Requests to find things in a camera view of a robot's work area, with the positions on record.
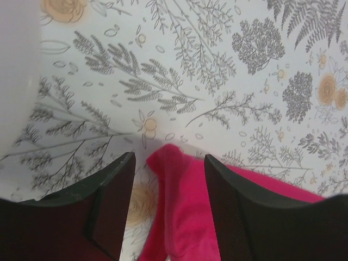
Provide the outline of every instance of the leafy branch print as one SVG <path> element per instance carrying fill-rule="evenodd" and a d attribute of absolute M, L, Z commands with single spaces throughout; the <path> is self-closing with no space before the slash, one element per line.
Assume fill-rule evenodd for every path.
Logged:
<path fill-rule="evenodd" d="M 161 109 L 186 113 L 194 111 L 196 109 L 194 103 L 202 100 L 186 95 L 181 90 L 183 80 L 173 68 L 167 69 L 154 59 L 150 59 L 149 63 L 139 65 L 135 54 L 127 50 L 122 44 L 119 43 L 117 46 L 109 44 L 108 49 L 105 49 L 95 36 L 91 36 L 92 40 L 90 40 L 79 32 L 75 33 L 77 36 L 73 41 L 75 47 L 87 55 L 85 57 L 86 64 L 91 70 L 101 74 L 111 74 L 117 69 L 132 77 L 128 81 L 120 80 L 120 83 L 127 88 L 125 93 L 133 95 L 133 97 L 127 98 L 129 101 L 158 101 L 162 103 L 163 93 L 168 93 L 172 95 L 172 98 L 180 97 L 185 102 L 177 104 L 175 109 L 168 106 L 162 106 Z M 150 76 L 153 81 L 142 78 L 142 73 Z"/>
<path fill-rule="evenodd" d="M 123 0 L 117 0 L 116 2 L 108 2 L 108 3 L 104 3 L 99 0 L 89 0 L 89 2 L 92 9 L 103 17 L 107 17 L 108 10 L 115 10 L 119 15 L 125 14 L 125 15 L 132 16 L 131 13 L 116 7 L 116 5 L 119 3 L 121 3 L 121 5 L 123 6 L 124 5 Z"/>
<path fill-rule="evenodd" d="M 344 60 L 348 61 L 348 44 L 346 40 L 341 42 L 339 49 L 341 51 L 341 54 L 344 56 Z"/>
<path fill-rule="evenodd" d="M 273 105 L 270 103 L 262 103 L 259 106 L 252 106 L 251 102 L 253 98 L 254 93 L 251 93 L 244 95 L 242 101 L 238 101 L 236 99 L 235 91 L 224 92 L 222 97 L 219 96 L 217 99 L 215 99 L 215 108 L 193 118 L 186 125 L 186 127 L 198 118 L 205 116 L 208 121 L 220 122 L 223 127 L 229 129 L 229 119 L 221 111 L 240 117 L 243 125 L 246 125 L 250 118 L 250 116 L 247 115 L 247 111 L 249 112 L 249 115 L 251 115 L 257 122 L 262 120 L 262 116 L 267 116 L 268 119 L 273 122 L 273 124 L 278 124 L 280 122 L 282 114 L 278 109 L 275 108 L 272 111 Z"/>
<path fill-rule="evenodd" d="M 44 195 L 65 188 L 105 167 L 104 156 L 112 138 L 133 134 L 111 128 L 110 118 L 90 103 L 82 101 L 81 106 L 91 114 L 91 118 L 73 112 L 74 93 L 68 85 L 63 86 L 64 81 L 64 78 L 57 76 L 53 76 L 51 82 L 46 77 L 41 78 L 39 100 L 30 121 L 42 122 L 48 127 L 41 134 L 40 130 L 34 128 L 34 124 L 28 124 L 14 146 L 20 147 L 25 142 L 34 148 L 9 153 L 1 159 L 19 156 L 20 164 L 27 165 L 29 170 L 35 173 L 32 189 L 42 190 Z M 58 107 L 40 100 L 51 100 Z M 43 145 L 40 140 L 44 135 L 62 135 L 68 141 Z M 71 149 L 60 153 L 62 147 Z M 95 159 L 92 165 L 91 160 L 85 160 L 79 155 L 82 150 L 85 150 L 85 156 Z"/>
<path fill-rule="evenodd" d="M 339 129 L 340 140 L 346 139 L 348 134 L 348 118 L 341 118 L 342 127 Z M 307 134 L 305 138 L 300 140 L 299 146 L 306 148 L 309 154 L 317 154 L 319 158 L 324 160 L 336 160 L 339 166 L 338 173 L 329 176 L 328 180 L 323 181 L 318 187 L 318 193 L 324 194 L 330 192 L 332 194 L 342 193 L 348 188 L 348 146 L 343 150 L 339 145 L 339 141 L 330 138 L 327 133 L 322 132 L 315 137 Z"/>
<path fill-rule="evenodd" d="M 300 140 L 299 146 L 306 148 L 309 154 L 317 153 L 319 158 L 324 158 L 324 160 L 331 159 L 333 154 L 339 156 L 341 148 L 335 138 L 330 139 L 326 132 L 322 132 L 316 138 L 313 134 L 307 134 L 305 138 Z"/>
<path fill-rule="evenodd" d="M 278 60 L 284 56 L 280 33 L 268 18 L 264 23 L 255 19 L 251 25 L 241 21 L 240 26 L 242 35 L 233 34 L 232 48 L 247 65 L 249 74 L 264 69 L 271 59 Z"/>
<path fill-rule="evenodd" d="M 334 35 L 336 42 L 338 42 L 341 35 L 340 26 L 346 3 L 339 7 L 339 0 L 263 1 L 267 1 L 269 10 L 273 9 L 276 21 L 284 6 L 282 29 L 285 22 L 289 21 L 288 37 L 290 37 L 295 28 L 300 27 L 300 32 L 295 42 L 295 49 L 307 37 L 306 52 L 309 52 L 316 42 L 323 39 L 327 39 L 327 45 L 330 47 Z"/>
<path fill-rule="evenodd" d="M 251 169 L 264 173 L 282 181 L 288 181 L 298 187 L 306 182 L 306 174 L 310 168 L 302 166 L 303 153 L 299 147 L 276 147 L 274 139 L 267 128 L 259 127 L 250 137 L 253 146 L 248 150 L 247 159 L 237 150 L 225 153 L 221 161 L 224 164 Z M 291 171 L 301 172 L 293 181 L 287 180 Z"/>
<path fill-rule="evenodd" d="M 159 27 L 163 34 L 168 28 L 176 36 L 176 59 L 181 60 L 183 74 L 186 73 L 191 80 L 197 77 L 205 84 L 209 94 L 214 95 L 225 85 L 228 77 L 235 76 L 232 57 L 212 50 L 222 41 L 223 31 L 231 33 L 231 10 L 226 8 L 226 4 L 220 5 L 220 0 L 209 0 L 208 3 L 186 0 L 192 17 L 197 17 L 198 24 L 194 24 L 183 7 L 176 0 L 171 1 L 177 10 L 169 8 L 169 0 L 151 0 L 147 3 L 146 7 L 151 8 L 152 20 L 155 20 L 154 26 Z"/>
<path fill-rule="evenodd" d="M 312 107 L 312 75 L 310 73 L 297 72 L 289 79 L 289 85 L 283 92 L 283 101 L 288 104 L 286 116 L 289 121 L 301 123 L 307 111 Z"/>
<path fill-rule="evenodd" d="M 138 261 L 138 259 L 139 259 L 139 255 L 135 254 L 135 252 L 133 252 L 130 257 L 132 258 L 131 261 Z"/>
<path fill-rule="evenodd" d="M 348 189 L 348 170 L 343 169 L 338 175 L 330 176 L 327 181 L 323 181 L 318 187 L 318 193 L 324 194 L 329 190 L 332 193 L 344 193 Z"/>

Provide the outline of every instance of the orange flower print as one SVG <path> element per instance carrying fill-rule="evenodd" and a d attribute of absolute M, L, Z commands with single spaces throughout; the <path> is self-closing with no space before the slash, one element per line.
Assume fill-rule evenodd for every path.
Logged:
<path fill-rule="evenodd" d="M 347 91 L 346 89 L 340 89 L 335 95 L 335 105 L 338 110 L 343 110 L 347 104 Z"/>
<path fill-rule="evenodd" d="M 145 114 L 139 110 L 139 120 L 132 119 L 134 125 L 139 128 L 138 132 L 142 132 L 142 146 L 144 149 L 147 147 L 146 140 L 153 140 L 156 137 L 157 122 L 154 118 L 151 118 L 153 113 L 154 111 L 151 111 L 145 117 Z"/>
<path fill-rule="evenodd" d="M 332 74 L 325 76 L 319 86 L 319 102 L 324 106 L 331 105 L 335 98 L 336 81 Z"/>
<path fill-rule="evenodd" d="M 282 139 L 284 138 L 284 132 L 282 131 L 282 127 L 280 130 L 277 130 L 276 133 L 278 134 L 278 140 L 282 142 Z"/>
<path fill-rule="evenodd" d="M 310 179 L 310 184 L 313 185 L 314 183 L 316 183 L 316 177 L 313 177 Z"/>
<path fill-rule="evenodd" d="M 286 71 L 283 70 L 283 69 L 280 69 L 279 68 L 279 65 L 277 65 L 277 71 L 272 73 L 273 76 L 277 76 L 277 80 L 278 82 L 281 80 L 281 79 L 285 79 L 285 77 L 287 76 L 286 74 Z"/>
<path fill-rule="evenodd" d="M 83 15 L 86 0 L 41 0 L 41 10 L 61 23 L 75 23 Z"/>
<path fill-rule="evenodd" d="M 326 50 L 322 51 L 320 49 L 319 54 L 316 55 L 318 59 L 318 64 L 319 64 L 319 75 L 320 75 L 320 70 L 323 70 L 325 68 L 326 62 L 327 62 L 327 57 L 325 54 Z"/>
<path fill-rule="evenodd" d="M 156 136 L 157 123 L 154 119 L 147 119 L 144 123 L 145 137 L 152 140 Z"/>
<path fill-rule="evenodd" d="M 155 214 L 155 194 L 146 184 L 134 185 L 130 198 L 127 228 L 140 226 Z"/>

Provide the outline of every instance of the floral wallpaper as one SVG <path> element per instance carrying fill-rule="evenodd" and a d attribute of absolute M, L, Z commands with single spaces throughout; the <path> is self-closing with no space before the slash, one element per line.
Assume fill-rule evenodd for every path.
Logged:
<path fill-rule="evenodd" d="M 40 90 L 0 159 L 41 198 L 134 151 L 121 260 L 137 260 L 171 142 L 323 196 L 348 192 L 346 0 L 41 0 Z"/>

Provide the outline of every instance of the pink cloth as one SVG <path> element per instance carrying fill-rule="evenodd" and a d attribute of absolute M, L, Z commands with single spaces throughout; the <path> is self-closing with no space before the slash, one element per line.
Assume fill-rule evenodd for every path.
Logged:
<path fill-rule="evenodd" d="M 165 145 L 147 159 L 159 179 L 158 209 L 139 261 L 220 261 L 204 162 Z M 323 198 L 263 174 L 228 166 L 239 175 L 286 197 Z"/>

